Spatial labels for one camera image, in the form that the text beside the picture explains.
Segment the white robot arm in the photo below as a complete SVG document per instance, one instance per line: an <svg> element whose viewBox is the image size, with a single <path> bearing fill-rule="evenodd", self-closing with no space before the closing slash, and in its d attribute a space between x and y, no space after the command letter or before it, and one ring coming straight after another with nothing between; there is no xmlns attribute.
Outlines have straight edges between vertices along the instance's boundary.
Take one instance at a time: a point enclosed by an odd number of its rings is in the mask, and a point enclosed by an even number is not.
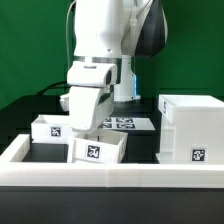
<svg viewBox="0 0 224 224"><path fill-rule="evenodd" d="M90 133L113 111L122 55L153 56L165 45L167 25L159 0L77 0L75 35L70 123Z"/></svg>

